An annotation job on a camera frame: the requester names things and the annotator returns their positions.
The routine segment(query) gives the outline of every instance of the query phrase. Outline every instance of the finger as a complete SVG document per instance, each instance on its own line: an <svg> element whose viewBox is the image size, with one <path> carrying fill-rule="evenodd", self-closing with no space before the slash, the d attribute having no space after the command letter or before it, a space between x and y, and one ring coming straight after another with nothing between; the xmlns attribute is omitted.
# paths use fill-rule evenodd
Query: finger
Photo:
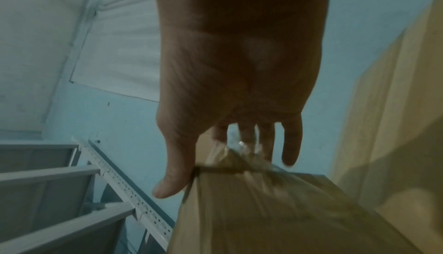
<svg viewBox="0 0 443 254"><path fill-rule="evenodd" d="M259 143L263 158L272 162L272 153L274 151L275 126L273 123L258 124Z"/></svg>
<svg viewBox="0 0 443 254"><path fill-rule="evenodd" d="M211 137L214 141L227 143L227 127L226 124L218 123L211 129Z"/></svg>
<svg viewBox="0 0 443 254"><path fill-rule="evenodd" d="M239 122L240 141L244 143L248 152L254 153L256 136L255 136L255 124L251 122Z"/></svg>
<svg viewBox="0 0 443 254"><path fill-rule="evenodd" d="M281 160L287 166L293 166L300 153L301 140L303 138L303 126L301 115L297 115L290 121L282 122L285 130L285 140Z"/></svg>
<svg viewBox="0 0 443 254"><path fill-rule="evenodd" d="M168 139L165 137L168 163L164 178L156 185L152 195L164 199L180 192L189 183L195 165L197 139Z"/></svg>

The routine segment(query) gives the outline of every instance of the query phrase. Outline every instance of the white curtain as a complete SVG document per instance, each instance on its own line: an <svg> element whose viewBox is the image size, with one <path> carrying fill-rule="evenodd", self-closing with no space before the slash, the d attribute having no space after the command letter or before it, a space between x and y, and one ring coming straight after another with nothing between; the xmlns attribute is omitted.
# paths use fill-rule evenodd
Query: white curtain
<svg viewBox="0 0 443 254"><path fill-rule="evenodd" d="M71 81L158 101L159 61L155 0L100 0Z"/></svg>

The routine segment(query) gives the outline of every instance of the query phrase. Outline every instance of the cardboard box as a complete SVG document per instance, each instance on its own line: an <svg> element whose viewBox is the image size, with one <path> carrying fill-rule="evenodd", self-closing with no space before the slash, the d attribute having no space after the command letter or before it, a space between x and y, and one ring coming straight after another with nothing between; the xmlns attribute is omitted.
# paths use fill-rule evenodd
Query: cardboard box
<svg viewBox="0 0 443 254"><path fill-rule="evenodd" d="M213 154L185 193L169 254L420 253L324 176Z"/></svg>
<svg viewBox="0 0 443 254"><path fill-rule="evenodd" d="M443 0L358 80L332 180L424 253L443 253Z"/></svg>

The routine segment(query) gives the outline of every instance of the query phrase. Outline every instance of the hand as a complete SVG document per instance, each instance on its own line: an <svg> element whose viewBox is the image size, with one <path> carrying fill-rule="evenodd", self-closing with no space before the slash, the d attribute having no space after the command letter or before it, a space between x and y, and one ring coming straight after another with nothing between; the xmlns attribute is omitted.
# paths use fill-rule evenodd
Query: hand
<svg viewBox="0 0 443 254"><path fill-rule="evenodd" d="M226 142L238 123L271 160L276 122L285 130L282 160L297 160L301 111L317 79L329 0L157 0L162 54L157 124L168 164L153 195L188 183L200 134Z"/></svg>

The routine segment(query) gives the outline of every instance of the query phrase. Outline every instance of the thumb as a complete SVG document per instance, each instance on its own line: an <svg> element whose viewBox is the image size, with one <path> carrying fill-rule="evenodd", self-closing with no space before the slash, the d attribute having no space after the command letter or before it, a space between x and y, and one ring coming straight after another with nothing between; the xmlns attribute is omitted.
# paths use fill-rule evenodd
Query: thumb
<svg viewBox="0 0 443 254"><path fill-rule="evenodd" d="M192 176L195 165L197 139L182 138L170 140L165 137L168 163L164 178L156 185L152 195L164 199L180 192Z"/></svg>

